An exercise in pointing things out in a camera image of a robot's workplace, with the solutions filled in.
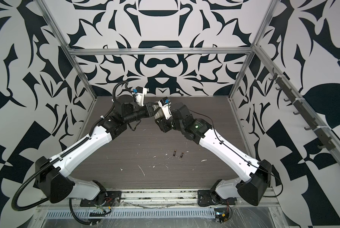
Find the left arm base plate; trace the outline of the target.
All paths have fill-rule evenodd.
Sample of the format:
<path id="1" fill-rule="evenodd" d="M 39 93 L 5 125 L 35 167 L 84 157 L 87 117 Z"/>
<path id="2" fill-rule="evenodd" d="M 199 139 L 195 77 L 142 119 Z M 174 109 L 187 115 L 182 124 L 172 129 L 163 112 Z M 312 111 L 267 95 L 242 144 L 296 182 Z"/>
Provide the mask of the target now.
<path id="1" fill-rule="evenodd" d="M 80 207 L 94 207 L 101 205 L 102 207 L 114 206 L 121 202 L 121 191 L 107 191 L 106 193 L 100 192 L 93 200 L 83 199 L 80 202 Z"/>

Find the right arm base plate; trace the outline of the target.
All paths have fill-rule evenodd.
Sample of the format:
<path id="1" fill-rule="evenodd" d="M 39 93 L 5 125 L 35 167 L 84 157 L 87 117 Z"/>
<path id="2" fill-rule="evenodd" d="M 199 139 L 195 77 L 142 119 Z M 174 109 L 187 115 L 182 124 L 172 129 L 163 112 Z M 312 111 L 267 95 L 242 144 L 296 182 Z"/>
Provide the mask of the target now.
<path id="1" fill-rule="evenodd" d="M 221 198 L 215 191 L 198 190 L 198 205 L 200 207 L 208 207 L 215 205 L 236 205 L 237 198 L 231 197 L 227 199 Z"/>

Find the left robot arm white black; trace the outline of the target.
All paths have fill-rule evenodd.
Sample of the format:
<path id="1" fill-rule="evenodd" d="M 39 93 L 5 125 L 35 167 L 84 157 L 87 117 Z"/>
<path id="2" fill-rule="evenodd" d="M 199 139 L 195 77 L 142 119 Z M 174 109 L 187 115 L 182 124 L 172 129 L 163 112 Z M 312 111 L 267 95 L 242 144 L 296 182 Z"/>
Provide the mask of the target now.
<path id="1" fill-rule="evenodd" d="M 71 173 L 95 151 L 126 131 L 130 123 L 153 117 L 159 110 L 154 102 L 139 105 L 128 95 L 115 99 L 110 111 L 95 122 L 84 138 L 49 159 L 37 160 L 36 169 L 42 171 L 36 177 L 37 186 L 51 203 L 68 198 L 103 200 L 105 189 L 99 182 L 79 180 L 71 177 Z"/>

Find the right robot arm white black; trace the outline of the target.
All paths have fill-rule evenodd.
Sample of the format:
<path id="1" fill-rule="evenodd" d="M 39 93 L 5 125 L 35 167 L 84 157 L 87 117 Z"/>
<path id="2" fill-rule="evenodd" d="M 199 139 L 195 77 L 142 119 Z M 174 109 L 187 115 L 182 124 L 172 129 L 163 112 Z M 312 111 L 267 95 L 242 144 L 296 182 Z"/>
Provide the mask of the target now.
<path id="1" fill-rule="evenodd" d="M 212 123 L 194 118 L 183 103 L 154 106 L 155 121 L 164 133 L 176 130 L 185 138 L 211 151 L 228 165 L 237 175 L 231 180 L 220 180 L 211 189 L 211 195 L 218 200 L 241 197 L 248 204 L 257 206 L 270 185 L 271 164 L 258 161 L 243 153 L 228 142 Z"/>

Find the white remote control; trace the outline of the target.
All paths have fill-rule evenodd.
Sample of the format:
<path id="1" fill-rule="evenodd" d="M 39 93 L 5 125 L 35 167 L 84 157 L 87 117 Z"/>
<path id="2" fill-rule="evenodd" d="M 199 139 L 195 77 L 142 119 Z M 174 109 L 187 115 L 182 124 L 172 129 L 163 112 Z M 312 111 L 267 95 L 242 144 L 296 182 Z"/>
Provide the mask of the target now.
<path id="1" fill-rule="evenodd" d="M 163 110 L 161 107 L 157 107 L 155 108 L 155 115 L 154 115 L 154 118 L 155 119 L 159 119 L 159 118 L 162 118 L 164 117 L 164 113 L 163 113 Z"/>

